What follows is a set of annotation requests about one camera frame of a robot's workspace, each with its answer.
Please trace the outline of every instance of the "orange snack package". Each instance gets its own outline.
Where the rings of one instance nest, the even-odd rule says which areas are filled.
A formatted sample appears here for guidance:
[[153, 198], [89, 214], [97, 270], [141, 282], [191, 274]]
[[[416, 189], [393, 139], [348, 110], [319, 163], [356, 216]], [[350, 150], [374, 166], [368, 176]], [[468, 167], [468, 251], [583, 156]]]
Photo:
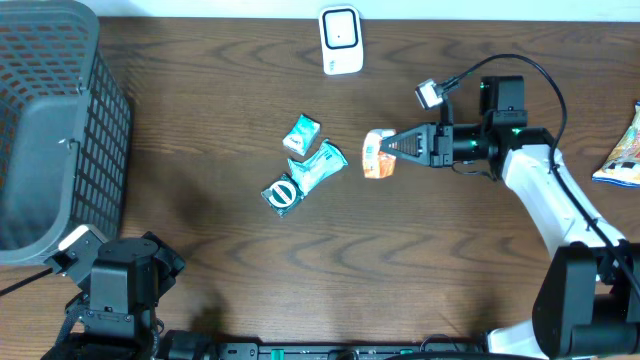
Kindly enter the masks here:
[[362, 169], [367, 179], [382, 179], [393, 175], [396, 157], [380, 151], [383, 139], [396, 134], [394, 129], [373, 129], [362, 146]]

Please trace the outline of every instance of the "snack package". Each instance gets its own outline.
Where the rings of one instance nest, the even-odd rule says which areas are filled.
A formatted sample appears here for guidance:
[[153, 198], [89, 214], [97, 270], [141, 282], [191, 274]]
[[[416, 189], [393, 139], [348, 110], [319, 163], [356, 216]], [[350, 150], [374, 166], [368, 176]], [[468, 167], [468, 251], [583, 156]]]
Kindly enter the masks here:
[[373, 129], [362, 146], [362, 170], [367, 179], [382, 179], [393, 175], [396, 157], [380, 151], [382, 140], [396, 134], [394, 129]]
[[636, 103], [636, 116], [602, 168], [592, 177], [596, 182], [640, 188], [640, 101]]
[[329, 139], [325, 139], [320, 145], [320, 149], [307, 161], [301, 163], [289, 159], [291, 177], [293, 181], [298, 183], [305, 196], [322, 180], [335, 174], [346, 165], [348, 165], [347, 159], [337, 147], [329, 144]]
[[304, 199], [298, 185], [287, 174], [282, 174], [276, 182], [264, 189], [262, 197], [281, 218]]
[[291, 151], [304, 156], [319, 133], [320, 124], [302, 114], [291, 132], [282, 139], [282, 144]]

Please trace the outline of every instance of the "wooden table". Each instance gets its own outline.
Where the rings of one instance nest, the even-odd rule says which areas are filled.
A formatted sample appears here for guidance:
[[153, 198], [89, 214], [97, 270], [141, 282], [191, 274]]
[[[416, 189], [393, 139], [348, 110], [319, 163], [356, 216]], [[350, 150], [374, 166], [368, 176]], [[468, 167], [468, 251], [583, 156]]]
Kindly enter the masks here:
[[[168, 328], [396, 342], [528, 318], [550, 259], [511, 191], [408, 163], [365, 180], [360, 165], [368, 130], [437, 121], [418, 106], [416, 84], [497, 53], [552, 74], [569, 107], [560, 148], [573, 176], [611, 223], [640, 236], [640, 192], [590, 179], [640, 96], [640, 24], [364, 21], [364, 69], [329, 77], [312, 20], [101, 23], [104, 54], [136, 100], [123, 236], [152, 230], [188, 262], [160, 301]], [[456, 121], [480, 121], [480, 75], [511, 74], [525, 76], [529, 123], [555, 134], [555, 95], [513, 61], [463, 83]], [[260, 191], [288, 172], [281, 141], [303, 112], [350, 165], [280, 220]], [[0, 287], [36, 270], [3, 267]], [[40, 358], [76, 292], [47, 277], [1, 298], [0, 357]]]

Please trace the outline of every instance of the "cable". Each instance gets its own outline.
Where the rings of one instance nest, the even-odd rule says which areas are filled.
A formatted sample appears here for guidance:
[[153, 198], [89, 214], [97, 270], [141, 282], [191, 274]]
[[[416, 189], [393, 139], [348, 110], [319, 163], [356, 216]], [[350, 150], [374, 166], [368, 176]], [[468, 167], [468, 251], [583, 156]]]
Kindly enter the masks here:
[[464, 360], [534, 360], [536, 358], [509, 354], [472, 353], [452, 351], [430, 351], [388, 357], [385, 360], [428, 360], [428, 359], [464, 359]]
[[536, 68], [536, 70], [538, 70], [540, 74], [542, 74], [542, 76], [544, 76], [544, 78], [547, 79], [547, 81], [549, 82], [549, 85], [551, 85], [551, 87], [553, 88], [553, 91], [555, 91], [556, 96], [558, 97], [558, 101], [560, 102], [560, 108], [562, 109], [562, 122], [560, 124], [560, 129], [558, 130], [558, 135], [556, 135], [555, 139], [553, 140], [553, 143], [551, 144], [551, 148], [549, 149], [550, 170], [555, 176], [556, 180], [558, 181], [558, 184], [560, 185], [560, 188], [562, 188], [562, 191], [564, 191], [564, 193], [567, 195], [569, 200], [571, 200], [571, 202], [576, 207], [578, 212], [584, 217], [589, 228], [593, 229], [593, 231], [598, 235], [598, 237], [602, 239], [602, 242], [604, 242], [607, 250], [609, 250], [611, 255], [613, 255], [613, 257], [616, 259], [616, 261], [618, 262], [618, 266], [620, 267], [620, 270], [625, 275], [625, 277], [629, 280], [629, 283], [633, 287], [633, 290], [636, 294], [636, 297], [638, 298], [638, 301], [640, 301], [640, 281], [638, 281], [638, 278], [636, 278], [633, 275], [633, 272], [629, 268], [629, 265], [625, 261], [624, 257], [620, 255], [620, 253], [618, 253], [616, 247], [613, 245], [611, 240], [609, 240], [609, 238], [607, 238], [604, 232], [602, 232], [602, 230], [598, 227], [597, 222], [594, 219], [592, 219], [591, 216], [589, 216], [589, 213], [587, 212], [587, 210], [585, 210], [585, 208], [582, 207], [582, 204], [580, 204], [580, 202], [575, 197], [575, 195], [573, 195], [571, 190], [569, 190], [569, 187], [564, 182], [564, 180], [562, 179], [562, 176], [560, 176], [560, 173], [558, 172], [559, 165], [556, 164], [556, 160], [553, 155], [555, 154], [556, 149], [558, 148], [558, 143], [560, 142], [560, 138], [562, 137], [562, 134], [564, 133], [564, 129], [567, 126], [568, 115], [567, 115], [567, 105], [564, 102], [564, 97], [560, 92], [560, 88], [558, 88], [558, 85], [556, 85], [555, 81], [553, 81], [549, 73], [547, 73], [542, 68], [542, 66], [540, 66], [538, 63], [529, 59], [526, 56], [517, 55], [517, 54], [498, 54], [498, 55], [490, 56], [480, 61], [479, 63], [470, 67], [469, 70], [461, 73], [456, 77], [451, 78], [450, 80], [447, 80], [445, 82], [446, 83], [445, 86], [448, 86], [449, 84], [452, 84], [464, 79], [465, 77], [471, 75], [474, 71], [476, 71], [482, 65], [497, 59], [518, 59], [528, 63], [529, 65]]
[[451, 345], [453, 345], [453, 348], [456, 349], [457, 352], [460, 352], [460, 349], [458, 348], [458, 345], [456, 345], [456, 343], [453, 342], [453, 339], [451, 339], [451, 337], [447, 334], [433, 334], [433, 335], [429, 335], [427, 336], [426, 339], [424, 339], [424, 341], [422, 342], [422, 344], [420, 344], [420, 352], [423, 352], [426, 350], [426, 345], [429, 343], [429, 341], [431, 341], [431, 339], [435, 338], [435, 337], [443, 337], [446, 338], [447, 340], [449, 340], [449, 342], [451, 343]]
[[453, 164], [451, 164], [451, 170], [453, 170], [454, 173], [460, 174], [460, 175], [480, 175], [480, 176], [488, 177], [489, 179], [491, 179], [491, 181], [498, 181], [498, 179], [488, 171], [484, 171], [484, 170], [460, 171], [456, 169], [457, 164], [471, 165], [474, 163], [475, 161], [454, 161]]
[[25, 285], [29, 285], [30, 283], [43, 278], [49, 274], [51, 274], [53, 272], [53, 269], [49, 268], [47, 270], [41, 271], [35, 275], [31, 275], [28, 278], [18, 281], [17, 283], [7, 287], [6, 289], [2, 289], [0, 290], [0, 297], [5, 296], [7, 294], [9, 294], [10, 292], [13, 292], [15, 290], [20, 289], [21, 287], [25, 286]]

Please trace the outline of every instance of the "teal snack wrapper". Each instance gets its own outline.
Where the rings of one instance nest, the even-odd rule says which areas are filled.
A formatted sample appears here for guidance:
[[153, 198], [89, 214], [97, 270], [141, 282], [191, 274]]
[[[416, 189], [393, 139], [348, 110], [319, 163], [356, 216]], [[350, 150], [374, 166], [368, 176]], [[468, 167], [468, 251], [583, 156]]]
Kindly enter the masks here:
[[293, 152], [305, 156], [319, 133], [320, 124], [302, 114], [291, 132], [282, 139], [282, 144]]
[[282, 174], [276, 182], [264, 189], [262, 197], [281, 218], [304, 199], [298, 185], [287, 174]]
[[348, 165], [347, 159], [337, 147], [329, 144], [329, 139], [325, 139], [320, 149], [307, 161], [301, 163], [289, 159], [291, 177], [305, 196], [322, 180], [340, 171], [346, 165]]

